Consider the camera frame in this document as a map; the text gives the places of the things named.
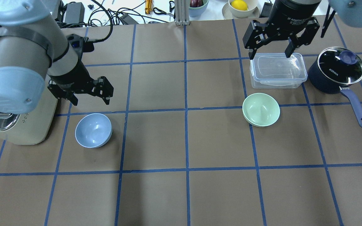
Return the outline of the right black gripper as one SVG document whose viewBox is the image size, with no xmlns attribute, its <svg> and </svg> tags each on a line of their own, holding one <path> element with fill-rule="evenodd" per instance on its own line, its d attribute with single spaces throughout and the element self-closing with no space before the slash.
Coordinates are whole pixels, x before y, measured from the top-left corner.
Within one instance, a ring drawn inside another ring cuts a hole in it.
<svg viewBox="0 0 362 226">
<path fill-rule="evenodd" d="M 250 60 L 260 47 L 273 41 L 289 40 L 287 58 L 300 46 L 311 44 L 320 27 L 313 16 L 319 4 L 319 0 L 275 0 L 267 20 L 253 19 L 243 36 Z"/>
</svg>

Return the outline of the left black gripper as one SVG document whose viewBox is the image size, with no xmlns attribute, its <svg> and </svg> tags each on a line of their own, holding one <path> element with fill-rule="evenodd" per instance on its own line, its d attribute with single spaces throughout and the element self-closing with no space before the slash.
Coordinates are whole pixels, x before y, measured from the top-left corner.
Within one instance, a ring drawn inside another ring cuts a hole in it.
<svg viewBox="0 0 362 226">
<path fill-rule="evenodd" d="M 101 98 L 106 105 L 110 104 L 113 97 L 114 87 L 105 76 L 98 79 L 91 78 L 88 70 L 78 58 L 75 66 L 60 71 L 55 64 L 48 69 L 50 81 L 48 90 L 57 99 L 69 100 L 74 106 L 78 105 L 75 94 L 88 94 Z"/>
</svg>

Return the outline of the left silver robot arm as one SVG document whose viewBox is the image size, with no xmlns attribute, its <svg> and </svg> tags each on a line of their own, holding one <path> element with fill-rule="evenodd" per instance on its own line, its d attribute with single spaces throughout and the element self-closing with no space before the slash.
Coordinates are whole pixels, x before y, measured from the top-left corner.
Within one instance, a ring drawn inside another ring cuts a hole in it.
<svg viewBox="0 0 362 226">
<path fill-rule="evenodd" d="M 108 105 L 114 88 L 105 76 L 91 78 L 82 49 L 63 34 L 41 0 L 0 0 L 0 112 L 33 111 L 45 88 L 73 105 L 76 94 L 97 96 Z"/>
</svg>

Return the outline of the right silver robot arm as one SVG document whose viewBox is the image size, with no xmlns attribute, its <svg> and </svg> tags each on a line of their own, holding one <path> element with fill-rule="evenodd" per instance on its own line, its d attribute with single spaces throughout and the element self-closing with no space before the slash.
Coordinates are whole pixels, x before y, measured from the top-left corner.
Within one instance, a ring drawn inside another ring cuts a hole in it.
<svg viewBox="0 0 362 226">
<path fill-rule="evenodd" d="M 265 23 L 252 20 L 242 42 L 249 51 L 249 58 L 257 50 L 276 40 L 288 40 L 285 56 L 289 58 L 300 46 L 312 43 L 319 29 L 324 37 L 335 14 L 350 27 L 362 27 L 362 0 L 330 0 L 323 26 L 313 16 L 319 0 L 276 0 Z"/>
</svg>

